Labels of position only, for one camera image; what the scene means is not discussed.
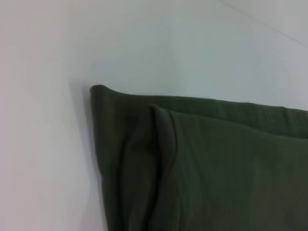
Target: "folded garment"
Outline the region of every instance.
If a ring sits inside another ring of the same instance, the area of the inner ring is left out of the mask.
[[[110,231],[308,229],[308,113],[91,88]]]

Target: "folded cloth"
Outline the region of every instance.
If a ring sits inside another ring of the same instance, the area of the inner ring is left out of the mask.
[[[91,88],[110,231],[308,229],[308,113]]]

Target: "white background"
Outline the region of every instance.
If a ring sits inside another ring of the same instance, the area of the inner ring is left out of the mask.
[[[306,0],[1,0],[0,230],[106,230],[89,88],[308,110]]]

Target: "fabric fold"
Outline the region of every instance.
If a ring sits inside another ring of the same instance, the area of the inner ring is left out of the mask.
[[[308,114],[91,89],[110,231],[306,230]]]

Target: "green fabric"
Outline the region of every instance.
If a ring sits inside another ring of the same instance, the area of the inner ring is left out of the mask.
[[[308,229],[308,113],[91,89],[110,231]]]

